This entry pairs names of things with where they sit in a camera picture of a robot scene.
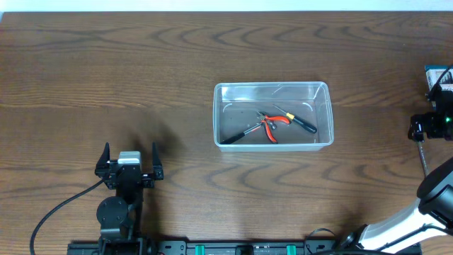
green connector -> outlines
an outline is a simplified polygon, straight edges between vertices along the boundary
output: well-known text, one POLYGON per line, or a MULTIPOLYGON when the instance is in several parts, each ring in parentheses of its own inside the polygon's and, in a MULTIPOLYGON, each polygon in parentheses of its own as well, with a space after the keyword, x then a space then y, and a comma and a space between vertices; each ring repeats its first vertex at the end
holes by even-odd
POLYGON ((286 246, 287 255, 296 255, 296 246, 295 245, 287 245, 286 246))
POLYGON ((205 246, 195 245, 195 255, 205 255, 205 246))

metal rod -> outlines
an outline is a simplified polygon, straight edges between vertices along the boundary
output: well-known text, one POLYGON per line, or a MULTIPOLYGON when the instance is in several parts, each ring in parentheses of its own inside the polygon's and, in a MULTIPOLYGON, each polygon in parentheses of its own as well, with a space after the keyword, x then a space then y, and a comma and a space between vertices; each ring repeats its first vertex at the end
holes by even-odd
POLYGON ((428 165, 426 164, 425 154, 423 153, 423 147, 421 142, 417 142, 418 153, 420 155, 420 160, 422 161, 423 173, 425 177, 430 173, 428 165))

wire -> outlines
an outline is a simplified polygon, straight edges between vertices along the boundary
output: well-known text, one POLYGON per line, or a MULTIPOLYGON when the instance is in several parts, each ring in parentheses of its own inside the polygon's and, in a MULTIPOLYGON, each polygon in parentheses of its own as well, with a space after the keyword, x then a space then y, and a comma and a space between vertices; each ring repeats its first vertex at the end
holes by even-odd
POLYGON ((350 250, 350 249, 338 249, 338 250, 327 250, 318 251, 311 255, 341 255, 341 254, 362 254, 362 255, 394 255, 383 251, 372 251, 372 250, 350 250))
POLYGON ((336 239, 335 233, 333 233, 330 229, 326 229, 324 227, 320 227, 318 229, 313 230, 307 237, 305 237, 305 248, 310 254, 313 254, 313 252, 310 250, 310 244, 307 244, 307 241, 312 235, 314 235, 314 234, 316 234, 318 232, 321 232, 321 231, 326 231, 326 232, 329 232, 329 233, 333 234, 333 237, 336 239))
POLYGON ((96 184, 94 184, 93 186, 91 186, 90 188, 87 188, 85 191, 82 191, 80 192, 79 194, 71 197, 71 198, 68 198, 66 199, 63 203, 60 203, 59 205, 57 205, 55 208, 53 208, 50 212, 48 212, 48 214, 46 214, 44 216, 44 218, 38 223, 38 225, 35 227, 35 230, 33 231, 33 233, 31 234, 31 238, 30 238, 30 253, 31 255, 35 255, 35 238, 36 238, 36 234, 38 233, 38 230, 41 228, 42 224, 44 224, 44 222, 53 214, 55 213, 58 209, 62 208, 63 205, 66 205, 67 203, 73 201, 74 199, 76 198, 79 198, 85 194, 87 194, 88 192, 92 191, 93 189, 97 188, 99 185, 101 185, 103 182, 104 182, 104 178, 100 181, 98 181, 96 184))
POLYGON ((450 229, 443 229, 441 227, 437 227, 437 226, 427 226, 427 228, 429 229, 434 229, 434 230, 439 230, 441 232, 444 232, 445 234, 449 234, 451 236, 453 236, 453 231, 451 231, 450 229))

pliers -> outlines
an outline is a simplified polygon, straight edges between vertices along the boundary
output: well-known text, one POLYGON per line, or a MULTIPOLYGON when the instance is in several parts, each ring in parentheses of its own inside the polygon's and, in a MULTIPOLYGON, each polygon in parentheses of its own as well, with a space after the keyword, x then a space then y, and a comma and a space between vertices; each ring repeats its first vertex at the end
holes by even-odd
POLYGON ((259 118, 261 119, 261 124, 264 126, 264 130, 266 131, 266 135, 268 136, 269 140, 273 144, 277 144, 277 139, 272 135, 272 132, 270 131, 270 127, 268 122, 273 123, 274 121, 280 121, 285 123, 286 125, 290 124, 290 121, 288 118, 284 116, 274 116, 274 117, 269 117, 267 114, 263 112, 258 112, 259 118))

white wall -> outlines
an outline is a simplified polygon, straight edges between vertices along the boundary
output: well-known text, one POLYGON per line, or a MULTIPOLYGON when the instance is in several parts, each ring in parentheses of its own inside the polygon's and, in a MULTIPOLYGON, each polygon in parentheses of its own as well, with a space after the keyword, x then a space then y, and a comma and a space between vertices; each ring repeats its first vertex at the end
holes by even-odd
POLYGON ((0 0, 0 11, 453 11, 453 0, 0 0))

